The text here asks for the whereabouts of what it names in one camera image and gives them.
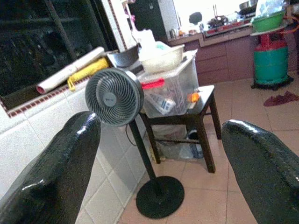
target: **dark wooden stool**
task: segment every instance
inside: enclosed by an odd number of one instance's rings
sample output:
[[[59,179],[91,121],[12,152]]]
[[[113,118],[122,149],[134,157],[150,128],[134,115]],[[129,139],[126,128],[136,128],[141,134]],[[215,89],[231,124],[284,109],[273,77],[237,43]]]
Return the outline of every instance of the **dark wooden stool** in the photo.
[[[156,146],[156,141],[171,141],[177,143],[193,143],[200,144],[202,152],[206,161],[207,170],[210,173],[215,173],[215,164],[211,153],[210,145],[206,136],[206,130],[203,123],[205,115],[212,115],[214,127],[216,130],[217,139],[221,139],[221,126],[219,122],[219,116],[217,112],[216,102],[214,98],[214,86],[202,86],[199,88],[200,99],[193,107],[193,109],[187,110],[183,115],[149,118],[145,113],[140,113],[140,116],[144,122],[146,130],[149,135],[149,141],[153,148],[154,157],[157,163],[160,163],[160,157]],[[206,113],[210,106],[211,113]],[[186,125],[187,127],[195,126],[197,129],[197,140],[186,139],[159,139],[155,138],[152,125]]]

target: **cloth on floor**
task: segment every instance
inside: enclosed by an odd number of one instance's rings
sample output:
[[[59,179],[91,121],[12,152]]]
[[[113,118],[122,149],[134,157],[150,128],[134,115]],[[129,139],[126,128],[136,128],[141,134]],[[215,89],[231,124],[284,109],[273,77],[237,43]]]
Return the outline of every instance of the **cloth on floor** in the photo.
[[[299,96],[286,91],[285,94],[283,96],[281,95],[277,95],[275,97],[270,97],[269,99],[267,99],[264,102],[264,106],[277,106],[277,105],[282,105],[282,104],[286,104],[292,101],[297,101],[299,100]]]

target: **fan grille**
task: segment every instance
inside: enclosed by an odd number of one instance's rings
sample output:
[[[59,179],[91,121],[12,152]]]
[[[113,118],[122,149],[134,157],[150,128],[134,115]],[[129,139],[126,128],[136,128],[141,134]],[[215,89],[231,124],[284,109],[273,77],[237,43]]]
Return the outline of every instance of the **fan grille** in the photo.
[[[141,108],[136,81],[118,69],[97,72],[88,81],[85,99],[88,108],[109,126],[122,126],[131,122]]]

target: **electric fan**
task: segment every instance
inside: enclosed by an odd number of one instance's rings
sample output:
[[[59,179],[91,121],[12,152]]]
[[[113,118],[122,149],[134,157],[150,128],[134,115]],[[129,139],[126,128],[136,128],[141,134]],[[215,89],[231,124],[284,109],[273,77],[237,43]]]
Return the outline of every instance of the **electric fan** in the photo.
[[[163,218],[176,211],[183,202],[184,188],[177,179],[156,177],[154,173],[135,122],[143,105],[143,91],[136,76],[119,69],[100,70],[88,81],[85,99],[88,108],[106,125],[130,125],[150,178],[137,193],[139,212],[150,218]]]

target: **green bowl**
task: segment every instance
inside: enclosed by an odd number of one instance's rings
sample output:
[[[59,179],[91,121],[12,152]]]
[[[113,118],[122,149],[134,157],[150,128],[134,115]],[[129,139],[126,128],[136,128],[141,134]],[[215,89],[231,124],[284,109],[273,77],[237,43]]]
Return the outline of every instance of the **green bowl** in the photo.
[[[285,15],[284,11],[276,12],[268,16],[255,17],[251,20],[253,28],[256,32],[264,32],[278,28]]]

